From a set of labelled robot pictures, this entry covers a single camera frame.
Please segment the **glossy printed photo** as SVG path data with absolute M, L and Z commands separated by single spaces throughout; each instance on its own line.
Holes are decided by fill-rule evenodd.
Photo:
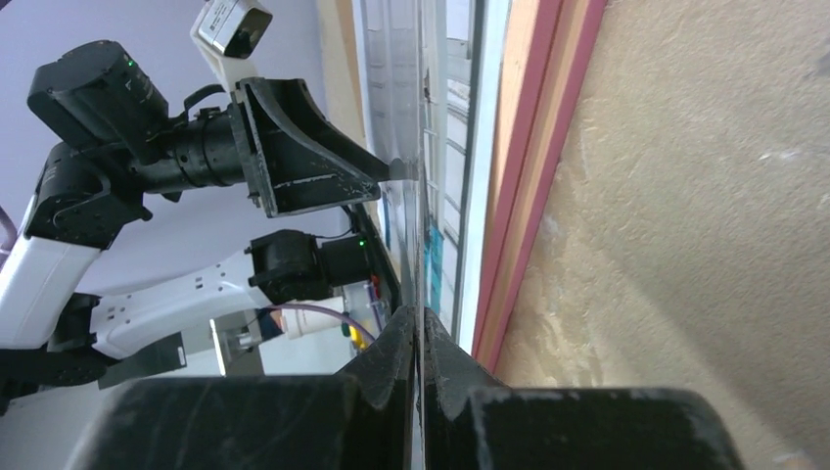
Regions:
M 470 352 L 507 1 L 354 5 L 367 143 L 404 177 L 373 214 L 403 299 L 429 308 Z

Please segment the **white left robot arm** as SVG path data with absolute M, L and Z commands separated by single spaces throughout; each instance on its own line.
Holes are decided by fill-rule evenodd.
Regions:
M 1 402 L 95 382 L 146 347 L 227 313 L 330 298 L 367 279 L 359 235 L 297 230 L 250 241 L 194 273 L 122 295 L 84 294 L 89 266 L 144 198 L 245 183 L 269 217 L 375 201 L 402 178 L 330 123 L 300 78 L 244 74 L 189 95 L 178 116 L 117 42 L 39 67 L 27 104 L 59 136 L 1 268 Z

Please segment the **brown cardboard backing board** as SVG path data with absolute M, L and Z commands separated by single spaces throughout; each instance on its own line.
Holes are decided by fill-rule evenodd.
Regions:
M 359 81 L 353 2 L 317 0 L 325 116 L 342 133 L 369 149 Z

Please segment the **pink picture frame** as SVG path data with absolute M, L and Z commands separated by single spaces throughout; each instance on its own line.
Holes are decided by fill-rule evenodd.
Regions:
M 604 1 L 514 1 L 499 71 L 488 157 L 484 250 L 472 355 L 493 370 L 576 110 Z

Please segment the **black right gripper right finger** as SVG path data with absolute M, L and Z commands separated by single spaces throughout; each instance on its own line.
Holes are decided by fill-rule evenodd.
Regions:
M 742 469 L 714 408 L 674 388 L 520 388 L 493 377 L 425 310 L 429 469 Z

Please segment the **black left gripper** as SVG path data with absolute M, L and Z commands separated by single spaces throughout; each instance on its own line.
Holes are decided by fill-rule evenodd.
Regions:
M 402 159 L 382 161 L 328 121 L 300 78 L 242 79 L 228 113 L 201 109 L 158 143 L 158 161 L 127 165 L 143 192 L 177 203 L 186 191 L 246 181 L 269 217 L 375 201 L 381 183 L 405 177 Z

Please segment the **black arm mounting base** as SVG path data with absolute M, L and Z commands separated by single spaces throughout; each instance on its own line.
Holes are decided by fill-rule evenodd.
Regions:
M 378 303 L 379 322 L 385 325 L 401 306 L 398 276 L 393 268 L 384 239 L 368 211 L 362 204 L 351 205 L 355 228 L 366 242 L 367 257 L 371 266 L 374 299 Z

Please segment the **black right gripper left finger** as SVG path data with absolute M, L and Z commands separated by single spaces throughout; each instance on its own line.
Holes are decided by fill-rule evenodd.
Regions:
M 329 375 L 171 377 L 112 395 L 70 469 L 403 469 L 415 321 L 400 308 Z

